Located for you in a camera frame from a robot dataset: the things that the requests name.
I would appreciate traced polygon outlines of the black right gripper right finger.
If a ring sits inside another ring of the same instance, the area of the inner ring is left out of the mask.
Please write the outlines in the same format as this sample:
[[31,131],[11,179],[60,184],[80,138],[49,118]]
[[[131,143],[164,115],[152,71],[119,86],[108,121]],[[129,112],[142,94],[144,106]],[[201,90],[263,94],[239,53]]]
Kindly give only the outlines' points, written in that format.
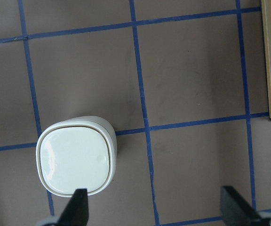
[[271,226],[271,214],[253,209],[232,186],[221,187],[220,214],[226,226]]

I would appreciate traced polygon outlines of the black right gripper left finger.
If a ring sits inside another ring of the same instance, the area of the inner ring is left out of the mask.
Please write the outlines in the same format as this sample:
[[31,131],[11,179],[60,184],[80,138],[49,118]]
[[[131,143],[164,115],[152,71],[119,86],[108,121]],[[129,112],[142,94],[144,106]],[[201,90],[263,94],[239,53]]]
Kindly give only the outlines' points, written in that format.
[[89,221],[88,191],[76,189],[60,216],[38,221],[36,226],[86,226]]

